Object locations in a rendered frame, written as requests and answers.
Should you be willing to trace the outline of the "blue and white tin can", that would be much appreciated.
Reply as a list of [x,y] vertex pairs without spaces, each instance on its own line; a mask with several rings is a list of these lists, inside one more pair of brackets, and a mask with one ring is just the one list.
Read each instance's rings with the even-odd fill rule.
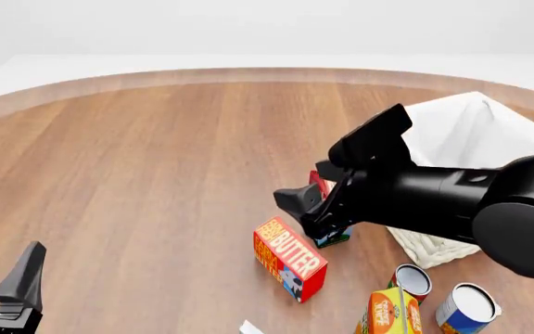
[[501,314],[501,306],[483,288],[458,283],[435,317],[443,334],[477,334]]

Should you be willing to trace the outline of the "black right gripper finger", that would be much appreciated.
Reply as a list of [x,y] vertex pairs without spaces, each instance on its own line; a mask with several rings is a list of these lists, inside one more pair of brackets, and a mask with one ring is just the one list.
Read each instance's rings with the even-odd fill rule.
[[324,201],[316,183],[302,188],[281,188],[273,193],[278,208],[292,216],[300,225],[302,217],[313,212]]
[[316,171],[323,180],[343,180],[345,170],[335,166],[331,161],[318,161],[315,163]]

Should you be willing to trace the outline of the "red label tin can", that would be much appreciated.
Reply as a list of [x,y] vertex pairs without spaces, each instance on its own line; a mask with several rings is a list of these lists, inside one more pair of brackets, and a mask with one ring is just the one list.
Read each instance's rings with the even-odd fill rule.
[[387,289],[402,286],[404,291],[414,297],[421,305],[432,290],[432,281],[419,266],[403,263],[395,269]]

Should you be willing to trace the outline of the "red and green printed carton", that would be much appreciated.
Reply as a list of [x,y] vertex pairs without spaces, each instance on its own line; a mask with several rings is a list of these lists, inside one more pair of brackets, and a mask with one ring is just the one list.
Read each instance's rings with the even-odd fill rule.
[[[328,195],[331,193],[333,188],[335,187],[336,183],[329,180],[324,180],[316,171],[310,171],[309,174],[309,184],[316,184],[319,188],[319,191],[321,193],[322,200],[325,200]],[[343,241],[348,241],[350,239],[351,233],[352,233],[353,227],[345,227],[342,230],[335,231],[333,233],[329,233],[327,236],[323,238],[313,238],[312,241],[314,242],[315,246],[319,249],[323,247],[328,247],[333,244],[338,244]]]

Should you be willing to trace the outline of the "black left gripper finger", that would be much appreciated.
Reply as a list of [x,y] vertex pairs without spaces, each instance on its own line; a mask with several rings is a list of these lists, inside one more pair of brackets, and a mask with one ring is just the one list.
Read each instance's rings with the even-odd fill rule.
[[25,308],[43,311],[41,283],[46,247],[32,241],[0,283],[0,314],[20,314]]

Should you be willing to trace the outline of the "red and yellow butter box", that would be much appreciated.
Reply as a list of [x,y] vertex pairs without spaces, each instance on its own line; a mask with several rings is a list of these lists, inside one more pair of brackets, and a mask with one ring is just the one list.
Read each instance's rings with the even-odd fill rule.
[[328,261],[280,217],[254,230],[253,248],[255,258],[297,302],[323,287]]

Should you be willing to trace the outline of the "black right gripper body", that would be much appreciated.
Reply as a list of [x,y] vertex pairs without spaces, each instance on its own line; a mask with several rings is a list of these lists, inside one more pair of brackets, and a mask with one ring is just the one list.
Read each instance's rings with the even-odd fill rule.
[[363,221],[367,200],[367,173],[345,170],[343,180],[313,212],[302,217],[304,233],[311,239],[323,238]]

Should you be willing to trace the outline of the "white wicker basket with liner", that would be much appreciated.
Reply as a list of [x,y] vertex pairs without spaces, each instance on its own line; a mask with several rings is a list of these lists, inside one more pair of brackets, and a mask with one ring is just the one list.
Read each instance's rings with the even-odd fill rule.
[[[447,96],[407,108],[413,128],[403,138],[418,166],[499,169],[534,156],[534,122],[479,93]],[[424,267],[476,251],[477,245],[390,227]]]

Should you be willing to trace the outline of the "orange juice carton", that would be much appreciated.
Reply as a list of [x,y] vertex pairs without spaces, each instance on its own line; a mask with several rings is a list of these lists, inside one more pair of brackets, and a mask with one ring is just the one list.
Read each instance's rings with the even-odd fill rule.
[[418,300],[401,287],[374,291],[354,334],[423,334]]

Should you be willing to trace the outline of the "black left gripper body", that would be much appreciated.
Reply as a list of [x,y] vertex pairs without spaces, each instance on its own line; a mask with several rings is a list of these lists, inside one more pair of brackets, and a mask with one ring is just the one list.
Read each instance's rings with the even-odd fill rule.
[[22,308],[19,313],[0,313],[0,334],[35,334],[42,317],[33,308]]

